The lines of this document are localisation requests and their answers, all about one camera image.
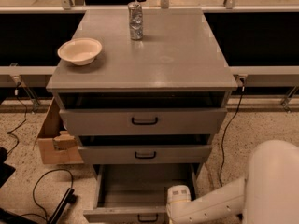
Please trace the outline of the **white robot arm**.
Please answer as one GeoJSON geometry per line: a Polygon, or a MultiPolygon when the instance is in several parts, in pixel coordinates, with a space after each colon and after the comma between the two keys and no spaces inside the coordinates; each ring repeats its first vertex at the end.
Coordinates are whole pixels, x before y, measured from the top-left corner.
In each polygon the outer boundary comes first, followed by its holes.
{"type": "Polygon", "coordinates": [[[200,224],[242,215],[242,224],[299,224],[299,147],[270,140],[249,156],[237,180],[196,199],[189,188],[168,189],[166,211],[172,224],[200,224]]]}

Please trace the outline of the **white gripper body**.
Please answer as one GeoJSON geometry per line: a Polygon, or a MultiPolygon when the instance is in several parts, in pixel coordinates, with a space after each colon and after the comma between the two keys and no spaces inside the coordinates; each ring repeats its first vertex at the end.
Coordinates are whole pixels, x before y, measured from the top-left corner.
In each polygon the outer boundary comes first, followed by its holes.
{"type": "Polygon", "coordinates": [[[176,185],[167,191],[166,212],[171,224],[178,224],[177,219],[182,216],[182,209],[191,201],[191,194],[186,185],[176,185]]]}

